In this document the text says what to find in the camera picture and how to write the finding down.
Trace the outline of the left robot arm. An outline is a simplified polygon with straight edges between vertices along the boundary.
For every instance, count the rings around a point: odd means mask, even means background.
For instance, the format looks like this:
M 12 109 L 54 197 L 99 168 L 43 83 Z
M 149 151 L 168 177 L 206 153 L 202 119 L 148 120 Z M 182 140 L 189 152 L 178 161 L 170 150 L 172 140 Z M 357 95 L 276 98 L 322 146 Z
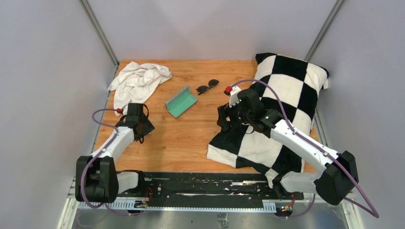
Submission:
M 129 191 L 135 197 L 146 192 L 145 176 L 140 170 L 117 171 L 116 162 L 133 142 L 144 143 L 155 127 L 149 120 L 146 104 L 129 103 L 114 109 L 122 115 L 115 125 L 98 122 L 113 129 L 110 137 L 88 156 L 76 162 L 75 198 L 90 208 L 113 203 L 119 194 Z

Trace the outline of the black sunglasses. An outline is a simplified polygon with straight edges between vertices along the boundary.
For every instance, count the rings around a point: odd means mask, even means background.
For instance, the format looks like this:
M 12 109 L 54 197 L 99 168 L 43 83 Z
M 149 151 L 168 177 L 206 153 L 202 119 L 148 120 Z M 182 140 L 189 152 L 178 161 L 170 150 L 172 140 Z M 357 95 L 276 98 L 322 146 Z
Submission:
M 202 85 L 202 86 L 199 86 L 199 87 L 196 89 L 197 94 L 198 94 L 198 95 L 201 95 L 201 94 L 207 92 L 209 89 L 215 87 L 218 83 L 219 83 L 218 80 L 216 80 L 216 79 L 211 79 L 211 80 L 208 82 L 208 85 Z

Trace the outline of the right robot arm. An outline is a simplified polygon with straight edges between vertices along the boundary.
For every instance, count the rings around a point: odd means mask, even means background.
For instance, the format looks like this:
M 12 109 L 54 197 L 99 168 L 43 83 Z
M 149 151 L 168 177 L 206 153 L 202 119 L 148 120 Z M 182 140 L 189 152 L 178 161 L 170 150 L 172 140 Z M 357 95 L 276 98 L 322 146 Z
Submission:
M 223 130 L 248 124 L 255 132 L 286 146 L 307 161 L 314 173 L 288 172 L 273 185 L 273 194 L 285 199 L 292 192 L 319 195 L 331 205 L 338 205 L 358 184 L 356 160 L 352 153 L 339 153 L 299 131 L 275 109 L 266 109 L 253 89 L 226 87 L 229 102 L 218 107 L 217 124 Z

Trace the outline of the grey glasses case green lining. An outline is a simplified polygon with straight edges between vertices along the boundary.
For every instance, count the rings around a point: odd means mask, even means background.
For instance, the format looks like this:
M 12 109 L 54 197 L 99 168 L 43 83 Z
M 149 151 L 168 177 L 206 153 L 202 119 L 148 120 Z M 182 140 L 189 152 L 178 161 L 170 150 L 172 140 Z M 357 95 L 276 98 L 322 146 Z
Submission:
M 174 96 L 165 102 L 168 112 L 174 117 L 179 118 L 189 108 L 196 104 L 198 99 L 191 94 L 190 87 L 187 85 L 178 91 Z

